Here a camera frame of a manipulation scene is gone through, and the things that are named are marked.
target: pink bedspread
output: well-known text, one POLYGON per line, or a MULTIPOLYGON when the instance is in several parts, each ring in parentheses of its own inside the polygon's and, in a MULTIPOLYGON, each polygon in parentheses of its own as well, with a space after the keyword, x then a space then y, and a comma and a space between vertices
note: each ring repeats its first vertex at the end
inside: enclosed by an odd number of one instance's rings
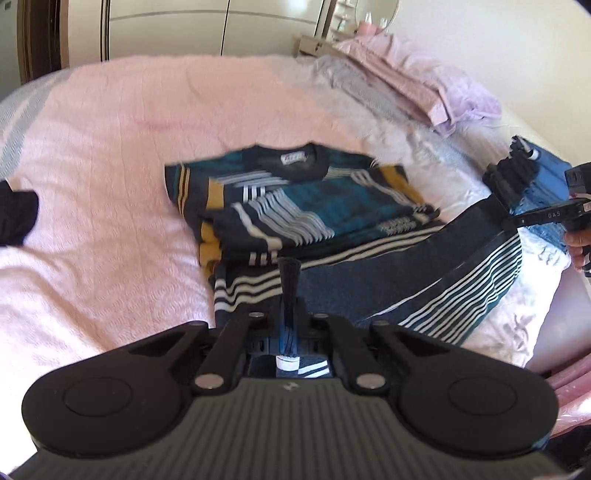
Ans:
POLYGON ((591 355, 548 379, 558 398, 558 421, 552 436, 591 424, 591 355))
POLYGON ((364 150, 309 82, 294 85, 293 59, 290 82, 277 61, 134 58, 77 69, 52 88, 11 179, 39 194, 38 221, 25 248, 0 249, 0 470, 34 453, 19 412, 39 376, 180 323, 212 323, 165 164, 254 143, 364 150))
MULTIPOLYGON (((424 130, 374 115, 312 61, 288 57, 122 59, 2 102, 0 170, 20 162, 10 182, 38 192, 40 214, 25 248, 0 249, 0 471, 35 452, 20 404, 38 377, 189 320, 212 323, 165 164, 314 141, 402 163, 450 221, 490 191, 424 130)), ((568 264, 527 231, 522 246, 520 277, 465 344, 518 365, 568 264)))

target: pink pillowcase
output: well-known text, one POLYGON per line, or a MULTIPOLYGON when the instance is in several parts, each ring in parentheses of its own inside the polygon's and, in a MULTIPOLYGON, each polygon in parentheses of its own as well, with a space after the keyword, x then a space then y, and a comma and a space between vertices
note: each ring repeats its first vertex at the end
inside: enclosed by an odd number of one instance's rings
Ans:
POLYGON ((363 65, 414 105, 399 107, 417 119, 425 115, 444 134, 458 122, 500 118, 499 100, 457 67, 445 65, 396 35, 356 37, 337 49, 363 65))

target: mustard yellow stripe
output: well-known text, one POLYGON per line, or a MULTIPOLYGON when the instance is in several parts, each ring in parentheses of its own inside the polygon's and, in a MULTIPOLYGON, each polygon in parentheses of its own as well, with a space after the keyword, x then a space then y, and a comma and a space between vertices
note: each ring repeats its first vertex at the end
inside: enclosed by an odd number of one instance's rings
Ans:
POLYGON ((185 188, 184 188, 184 192, 183 192, 183 205, 182 205, 182 210, 181 213, 183 214, 184 217, 184 206, 185 203, 187 203, 187 197, 189 196, 189 175, 191 174, 191 171, 189 169, 186 169, 187 172, 185 173, 185 188))
POLYGON ((183 209, 181 208, 181 203, 183 200, 183 180, 184 180, 184 173, 187 169, 181 165, 181 174, 178 176, 178 211, 182 214, 183 209))
POLYGON ((209 179, 207 191, 208 210, 219 210, 223 208, 223 185, 215 180, 209 179))
POLYGON ((404 177, 396 171, 395 167, 384 165, 381 166, 379 170, 393 189, 401 191, 414 203, 425 203, 421 194, 408 184, 404 177))
POLYGON ((213 226, 209 222, 201 224, 201 240, 199 245, 199 265, 201 265, 208 275, 213 273, 213 268, 222 259, 222 250, 220 242, 213 232, 213 226))

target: pink towel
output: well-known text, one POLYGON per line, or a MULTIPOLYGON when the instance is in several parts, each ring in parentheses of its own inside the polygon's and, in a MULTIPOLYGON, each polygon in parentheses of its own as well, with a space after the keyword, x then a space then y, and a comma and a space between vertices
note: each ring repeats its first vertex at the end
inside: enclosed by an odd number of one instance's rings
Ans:
MULTIPOLYGON (((447 221, 490 194, 422 139, 423 127, 375 116, 314 65, 136 57, 63 72, 33 84, 22 105, 0 104, 0 150, 20 158, 12 186, 36 190, 41 208, 25 248, 0 249, 0 471, 35 451, 20 404, 40 375, 188 320, 211 322, 212 292, 167 197, 164 164, 315 141, 402 163, 447 221)), ((519 279, 466 343, 520 365, 568 265, 538 237, 521 237, 519 279)))
POLYGON ((558 420, 552 436, 591 424, 591 355, 553 375, 548 383, 558 398, 558 420))
POLYGON ((408 39, 356 37, 337 48, 410 100, 414 108, 399 105, 408 114, 419 120, 427 115, 441 133, 452 133, 458 122, 501 117, 499 100, 480 83, 422 52, 408 39))

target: blue and white striped fabric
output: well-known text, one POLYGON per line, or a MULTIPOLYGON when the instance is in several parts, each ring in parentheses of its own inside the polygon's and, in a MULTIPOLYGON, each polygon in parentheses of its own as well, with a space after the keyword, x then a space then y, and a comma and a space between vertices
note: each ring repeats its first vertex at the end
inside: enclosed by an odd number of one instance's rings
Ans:
POLYGON ((277 378, 330 378, 333 376, 328 359, 324 356, 300 358, 300 367, 293 372, 277 369, 277 378))
MULTIPOLYGON (((491 196, 446 226, 303 262, 298 295, 311 312, 340 315, 359 327, 387 320, 461 345, 520 272, 521 243, 517 231, 503 231, 506 216, 491 196)), ((218 325, 233 313, 278 308, 276 268, 255 274, 220 266, 216 276, 218 325)))
POLYGON ((322 242, 381 222, 405 220, 408 230, 431 222, 437 212, 392 188, 383 173, 386 169, 397 175, 394 167, 351 170, 347 176, 286 185, 202 215, 213 223, 224 250, 262 253, 292 249, 295 258, 300 258, 298 247, 324 249, 322 242))

